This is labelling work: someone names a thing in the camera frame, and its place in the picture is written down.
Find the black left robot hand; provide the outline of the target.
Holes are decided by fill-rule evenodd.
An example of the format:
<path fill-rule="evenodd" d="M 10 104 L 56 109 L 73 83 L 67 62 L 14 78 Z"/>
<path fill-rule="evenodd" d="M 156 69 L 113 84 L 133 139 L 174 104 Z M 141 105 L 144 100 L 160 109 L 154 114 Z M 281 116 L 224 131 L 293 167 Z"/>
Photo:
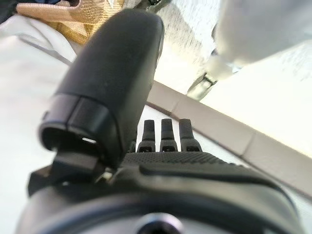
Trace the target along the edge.
<path fill-rule="evenodd" d="M 39 126 L 56 153 L 33 171 L 18 234 L 302 234 L 272 180 L 202 151 L 188 119 L 175 147 L 170 119 L 137 125 L 161 56 L 157 15 L 123 10 L 78 55 Z"/>

